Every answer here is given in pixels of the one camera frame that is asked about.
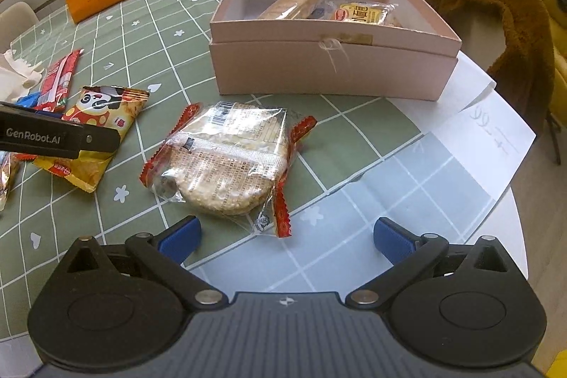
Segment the blue seaweed snack bag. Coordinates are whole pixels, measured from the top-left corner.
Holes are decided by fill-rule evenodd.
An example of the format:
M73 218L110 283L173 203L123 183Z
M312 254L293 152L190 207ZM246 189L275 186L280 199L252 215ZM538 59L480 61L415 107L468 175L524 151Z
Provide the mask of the blue seaweed snack bag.
M37 92L33 92L33 93L29 93L26 96L22 96L20 97L15 104L18 107L24 107L24 108L35 108L38 105L38 99L40 97L41 93L39 91Z

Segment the small orange snack packet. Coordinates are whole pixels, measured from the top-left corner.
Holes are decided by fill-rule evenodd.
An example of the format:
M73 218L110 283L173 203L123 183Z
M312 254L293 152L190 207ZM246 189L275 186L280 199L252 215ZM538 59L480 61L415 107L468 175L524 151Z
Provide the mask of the small orange snack packet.
M14 153L1 152L0 168L0 211L3 211L8 200L12 182L19 169L19 160Z

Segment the long red snack packet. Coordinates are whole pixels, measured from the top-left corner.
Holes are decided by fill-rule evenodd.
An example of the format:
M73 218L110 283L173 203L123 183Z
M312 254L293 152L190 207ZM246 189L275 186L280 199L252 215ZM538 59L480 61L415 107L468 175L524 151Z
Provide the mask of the long red snack packet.
M41 83L36 110L64 112L71 80L83 52L83 49L74 50L50 66Z

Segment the yellow panda snack bag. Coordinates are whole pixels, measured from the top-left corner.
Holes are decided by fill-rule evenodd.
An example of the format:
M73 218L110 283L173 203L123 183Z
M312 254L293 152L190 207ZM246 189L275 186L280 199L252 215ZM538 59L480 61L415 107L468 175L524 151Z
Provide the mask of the yellow panda snack bag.
M84 86L75 105L62 114L62 121L114 129L123 141L149 96L149 92L142 89ZM38 169L63 177L72 185L92 193L114 153L82 151L77 159L38 156L33 163Z

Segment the clear-wrapped rice cracker pack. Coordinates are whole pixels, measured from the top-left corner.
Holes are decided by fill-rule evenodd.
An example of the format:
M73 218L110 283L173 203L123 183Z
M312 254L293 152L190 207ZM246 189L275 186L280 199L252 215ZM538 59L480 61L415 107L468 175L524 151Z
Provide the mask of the clear-wrapped rice cracker pack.
M139 179L169 202L287 238L285 182L298 144L316 125L284 107L192 103Z

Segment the cream cartoon tote bag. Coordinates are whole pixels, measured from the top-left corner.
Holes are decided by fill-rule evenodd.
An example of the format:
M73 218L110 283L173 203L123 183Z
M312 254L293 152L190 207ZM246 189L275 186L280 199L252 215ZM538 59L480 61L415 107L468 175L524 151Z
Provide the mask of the cream cartoon tote bag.
M43 63L31 65L24 58L15 58L12 50L0 56L0 101L15 103L36 87L43 74Z

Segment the beige dining chair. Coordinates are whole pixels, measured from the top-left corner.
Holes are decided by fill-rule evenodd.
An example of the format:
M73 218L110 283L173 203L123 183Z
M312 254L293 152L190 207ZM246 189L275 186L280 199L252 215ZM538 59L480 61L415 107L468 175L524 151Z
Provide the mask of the beige dining chair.
M0 52L5 53L10 50L12 41L36 24L38 24L38 17L25 2L17 2L2 11L0 15Z

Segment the green checkered tablecloth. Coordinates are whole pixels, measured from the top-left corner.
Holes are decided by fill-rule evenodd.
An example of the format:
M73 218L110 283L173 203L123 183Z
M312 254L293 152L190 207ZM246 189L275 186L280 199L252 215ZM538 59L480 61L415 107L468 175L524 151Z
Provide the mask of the green checkered tablecloth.
M17 57L75 61L65 115L108 125L116 154L24 162L1 214L1 336L25 332L30 305L62 255L82 235L121 244L158 234L189 214L184 202L140 182L153 156L191 103L223 119L257 106L276 152L305 117L316 126L284 175L291 234L272 226L268 167L255 184L259 207L230 219L203 216L203 240L185 265L226 293L337 291L386 267L371 227L385 215L416 233L465 241L494 205L491 194L409 114L409 103L335 95L222 97L208 52L219 0L128 0L74 25L58 11L22 34Z

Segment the white paper sheet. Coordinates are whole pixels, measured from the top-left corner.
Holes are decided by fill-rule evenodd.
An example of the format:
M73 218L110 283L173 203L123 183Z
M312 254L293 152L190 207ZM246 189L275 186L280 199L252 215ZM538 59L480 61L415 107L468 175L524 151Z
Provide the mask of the white paper sheet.
M433 133L495 200L509 187L535 140L529 125L496 91L495 80L462 52L437 101L390 102L423 133Z

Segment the brown fuzzy coat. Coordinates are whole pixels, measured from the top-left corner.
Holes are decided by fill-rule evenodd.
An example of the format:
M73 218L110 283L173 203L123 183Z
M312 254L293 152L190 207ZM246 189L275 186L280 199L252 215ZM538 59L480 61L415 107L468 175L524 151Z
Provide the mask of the brown fuzzy coat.
M426 0L461 38L462 51L539 133L552 100L555 62L541 0Z

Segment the pink cardboard box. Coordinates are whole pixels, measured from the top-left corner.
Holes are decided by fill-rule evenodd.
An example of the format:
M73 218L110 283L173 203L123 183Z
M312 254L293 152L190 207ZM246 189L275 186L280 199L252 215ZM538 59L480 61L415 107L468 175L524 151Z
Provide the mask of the pink cardboard box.
M220 94L328 94L436 101L461 40L425 0L394 5L395 25L263 19L278 0L221 0L209 44Z

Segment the yellow snack packet in box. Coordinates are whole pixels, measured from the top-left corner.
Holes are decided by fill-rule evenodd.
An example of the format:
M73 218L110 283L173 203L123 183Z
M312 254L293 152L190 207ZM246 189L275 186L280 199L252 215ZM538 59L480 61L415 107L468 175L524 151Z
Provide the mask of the yellow snack packet in box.
M332 12L331 19L339 22L382 25L397 7L397 4L385 3L341 3Z

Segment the wrapped biscuit stick pack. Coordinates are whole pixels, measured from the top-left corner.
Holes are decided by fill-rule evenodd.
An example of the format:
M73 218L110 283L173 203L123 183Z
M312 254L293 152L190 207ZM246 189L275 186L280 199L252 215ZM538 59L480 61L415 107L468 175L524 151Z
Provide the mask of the wrapped biscuit stick pack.
M259 19L307 19L322 2L323 0L277 0L259 15Z

